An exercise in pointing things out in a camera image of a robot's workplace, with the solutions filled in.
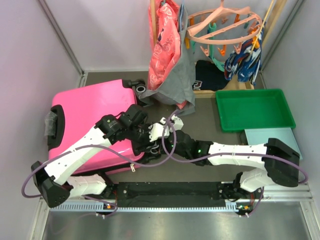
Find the pink hard-shell suitcase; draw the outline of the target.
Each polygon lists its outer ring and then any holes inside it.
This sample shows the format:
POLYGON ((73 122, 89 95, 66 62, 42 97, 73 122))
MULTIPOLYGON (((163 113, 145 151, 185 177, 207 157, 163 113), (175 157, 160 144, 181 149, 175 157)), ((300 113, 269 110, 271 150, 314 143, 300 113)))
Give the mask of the pink hard-shell suitcase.
MULTIPOLYGON (((44 135, 47 136, 49 159, 52 159, 76 143, 103 116, 125 112, 137 104, 132 88, 124 88, 122 79, 93 84, 56 94, 52 107, 45 117, 44 135)), ((140 162, 144 153, 134 155, 132 143, 123 140, 109 148, 119 154, 140 162)), ((140 166, 127 162, 108 150, 101 151, 79 167, 74 176, 92 175, 100 171, 115 174, 135 172, 140 166)))

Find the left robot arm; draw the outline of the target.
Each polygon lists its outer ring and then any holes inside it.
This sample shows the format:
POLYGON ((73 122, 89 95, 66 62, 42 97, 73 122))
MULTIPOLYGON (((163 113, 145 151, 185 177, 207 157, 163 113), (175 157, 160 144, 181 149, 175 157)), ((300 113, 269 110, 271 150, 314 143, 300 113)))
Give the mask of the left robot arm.
POLYGON ((122 172, 139 162, 123 156, 110 147, 117 142, 130 140, 137 152, 154 153, 157 140, 166 132, 164 123, 146 123, 147 113, 132 104, 119 115, 104 115, 75 144, 61 155, 46 163, 35 162, 33 182, 50 208, 61 205, 69 198, 83 195, 100 195, 109 198, 114 191, 106 173, 122 172), (102 165, 86 170, 83 175, 76 171, 101 150, 114 153, 117 159, 106 159, 102 165))

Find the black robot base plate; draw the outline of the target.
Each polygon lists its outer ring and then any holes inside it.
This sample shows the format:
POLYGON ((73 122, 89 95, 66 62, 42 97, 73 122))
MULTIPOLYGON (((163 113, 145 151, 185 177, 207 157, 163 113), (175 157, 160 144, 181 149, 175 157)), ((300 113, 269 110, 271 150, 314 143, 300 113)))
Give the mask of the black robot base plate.
POLYGON ((261 189, 250 193, 222 182, 119 182, 91 198, 115 200, 121 208, 222 207, 226 200, 252 201, 261 189))

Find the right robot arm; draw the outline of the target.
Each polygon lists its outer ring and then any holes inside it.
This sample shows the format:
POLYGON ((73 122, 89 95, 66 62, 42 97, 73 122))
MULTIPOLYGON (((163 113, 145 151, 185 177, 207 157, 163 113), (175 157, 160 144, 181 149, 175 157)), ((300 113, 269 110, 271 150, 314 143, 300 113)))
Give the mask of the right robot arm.
POLYGON ((300 155, 277 138, 258 145, 227 145, 212 141, 194 140, 182 130, 161 138, 163 151, 182 157, 182 162, 197 166, 251 167, 236 175, 233 192, 239 198, 265 186, 295 188, 299 185, 300 155))

